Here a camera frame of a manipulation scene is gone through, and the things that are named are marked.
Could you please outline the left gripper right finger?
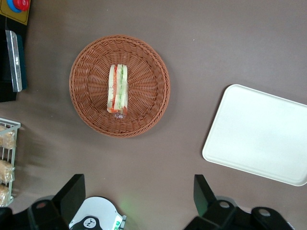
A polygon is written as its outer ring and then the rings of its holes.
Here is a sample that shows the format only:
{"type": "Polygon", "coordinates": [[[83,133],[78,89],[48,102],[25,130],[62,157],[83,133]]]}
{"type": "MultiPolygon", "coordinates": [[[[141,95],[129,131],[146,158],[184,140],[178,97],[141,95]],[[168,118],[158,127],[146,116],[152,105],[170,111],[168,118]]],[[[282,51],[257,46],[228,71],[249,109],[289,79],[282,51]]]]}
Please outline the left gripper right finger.
{"type": "Polygon", "coordinates": [[[228,200],[217,199],[201,174],[194,175],[194,203],[198,212],[187,230],[292,230],[276,210],[255,207],[250,213],[228,200]]]}

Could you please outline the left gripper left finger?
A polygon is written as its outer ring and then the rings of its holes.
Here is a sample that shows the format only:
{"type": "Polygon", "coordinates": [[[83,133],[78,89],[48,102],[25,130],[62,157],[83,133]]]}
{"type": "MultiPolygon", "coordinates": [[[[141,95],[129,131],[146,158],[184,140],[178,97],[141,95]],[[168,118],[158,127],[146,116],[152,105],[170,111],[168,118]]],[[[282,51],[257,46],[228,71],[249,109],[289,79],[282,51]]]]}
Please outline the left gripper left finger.
{"type": "Polygon", "coordinates": [[[84,200],[84,175],[75,174],[52,199],[37,201],[28,208],[30,229],[68,230],[84,200]]]}

